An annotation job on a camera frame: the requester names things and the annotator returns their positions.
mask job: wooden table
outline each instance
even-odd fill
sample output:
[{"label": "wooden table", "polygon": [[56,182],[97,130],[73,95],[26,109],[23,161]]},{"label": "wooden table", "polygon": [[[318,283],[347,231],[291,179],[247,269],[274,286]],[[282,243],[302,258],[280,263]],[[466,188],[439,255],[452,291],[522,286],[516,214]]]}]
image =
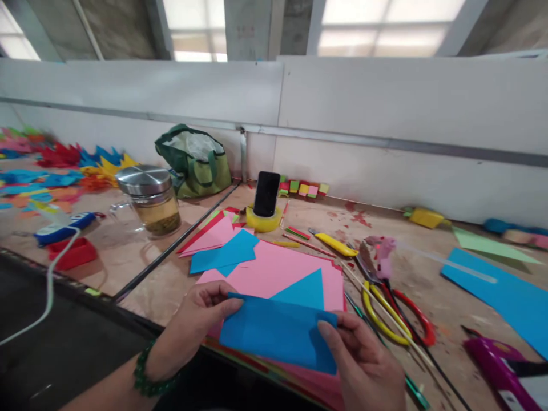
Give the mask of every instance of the wooden table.
[{"label": "wooden table", "polygon": [[[3,170],[59,172],[59,169],[44,169],[36,166],[32,158],[5,160],[0,163],[0,166]],[[82,236],[95,246],[99,257],[64,274],[113,296],[199,220],[224,196],[226,191],[228,189],[205,199],[178,200],[182,218],[181,227],[169,236],[154,241],[150,240],[144,232],[129,231],[128,227],[124,228],[108,216],[110,205],[127,199],[119,189],[112,188],[101,193],[84,194],[73,205],[73,214],[90,211],[101,212],[108,216],[104,220],[96,221],[82,232]],[[1,220],[2,232],[6,235],[0,238],[0,247],[5,247],[37,263],[49,265],[47,251],[37,247],[37,241],[32,234],[50,223],[42,216],[21,220],[18,218],[19,209],[12,210],[11,213],[13,218]],[[179,272],[181,266],[180,264],[171,265],[168,261],[158,267],[159,272],[164,270]]]},{"label": "wooden table", "polygon": [[[232,206],[242,209],[253,202],[254,195],[255,190],[243,184],[220,208]],[[279,200],[280,208],[285,206],[285,201]],[[446,227],[429,230],[408,222],[398,211],[330,198],[319,199],[315,203],[292,198],[285,218],[285,226],[289,225],[302,231],[313,227],[343,242],[350,241],[355,244],[369,235],[392,236],[443,257],[447,257],[451,250],[458,246],[452,231]],[[470,224],[457,225],[470,231],[481,232]],[[284,240],[279,229],[257,236],[265,240]],[[314,238],[310,242],[325,247]],[[547,253],[528,248],[523,250],[534,258],[548,263]],[[298,251],[320,255],[306,247],[300,247]],[[190,257],[178,259],[176,255],[170,255],[121,302],[121,306],[156,323],[166,325],[184,294],[197,280],[196,276],[188,275],[190,260]],[[548,290],[548,276],[543,275],[545,265],[527,264],[531,274],[526,274],[490,262]],[[473,409],[498,409],[493,393],[461,345],[466,337],[460,325],[475,328],[486,337],[516,347],[531,361],[540,360],[540,357],[495,310],[444,279],[440,275],[442,264],[403,249],[397,249],[392,253],[392,264],[393,286],[410,296],[435,324],[437,343],[431,351],[453,384]],[[361,304],[361,292],[347,278],[345,289]],[[420,328],[418,323],[415,325],[417,329]],[[391,343],[389,345],[415,383],[424,386],[423,394],[432,409],[463,409],[436,371],[431,372],[420,365],[415,360],[415,353]],[[415,408],[408,397],[408,409]]]}]

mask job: blue power strip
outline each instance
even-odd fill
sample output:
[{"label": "blue power strip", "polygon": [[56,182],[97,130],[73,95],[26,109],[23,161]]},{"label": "blue power strip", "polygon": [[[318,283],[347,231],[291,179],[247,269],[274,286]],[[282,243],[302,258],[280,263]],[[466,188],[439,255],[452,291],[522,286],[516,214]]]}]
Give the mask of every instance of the blue power strip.
[{"label": "blue power strip", "polygon": [[[95,214],[92,212],[84,212],[81,214],[76,214],[70,216],[72,223],[69,224],[71,227],[76,227],[79,229],[84,229],[92,222],[95,221]],[[34,236],[38,240],[38,246],[44,247],[48,244],[58,243],[74,235],[74,230],[67,228],[64,225],[59,224],[50,224],[47,227],[41,228]]]}]

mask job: left hand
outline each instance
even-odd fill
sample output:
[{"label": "left hand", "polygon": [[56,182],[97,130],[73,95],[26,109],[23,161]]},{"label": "left hand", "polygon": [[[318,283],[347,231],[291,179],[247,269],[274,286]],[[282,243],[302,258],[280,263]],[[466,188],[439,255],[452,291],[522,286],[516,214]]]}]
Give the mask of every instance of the left hand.
[{"label": "left hand", "polygon": [[234,314],[243,300],[229,299],[237,292],[226,281],[194,285],[148,355],[146,375],[152,381],[174,376],[188,363],[215,324]]}]

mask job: green beaded bracelet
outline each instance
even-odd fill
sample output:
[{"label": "green beaded bracelet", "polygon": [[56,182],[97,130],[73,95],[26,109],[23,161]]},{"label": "green beaded bracelet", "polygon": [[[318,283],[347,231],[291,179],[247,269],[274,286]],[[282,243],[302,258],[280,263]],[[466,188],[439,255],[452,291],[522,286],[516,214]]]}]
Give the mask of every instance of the green beaded bracelet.
[{"label": "green beaded bracelet", "polygon": [[152,340],[150,345],[144,349],[144,351],[137,358],[137,365],[135,366],[135,371],[133,375],[135,376],[135,383],[133,387],[141,393],[142,396],[151,398],[155,396],[161,396],[162,394],[168,392],[172,389],[179,377],[179,373],[175,374],[167,381],[152,382],[144,374],[146,368],[148,354],[154,346],[156,340]]}]

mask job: stainless steel lid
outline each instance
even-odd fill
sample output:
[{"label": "stainless steel lid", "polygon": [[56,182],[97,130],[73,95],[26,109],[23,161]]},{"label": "stainless steel lid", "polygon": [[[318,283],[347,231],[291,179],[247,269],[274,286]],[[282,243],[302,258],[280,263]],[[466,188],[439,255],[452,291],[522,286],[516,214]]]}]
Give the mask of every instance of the stainless steel lid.
[{"label": "stainless steel lid", "polygon": [[126,167],[115,175],[118,187],[130,195],[160,194],[171,188],[171,174],[165,168],[147,166]]}]

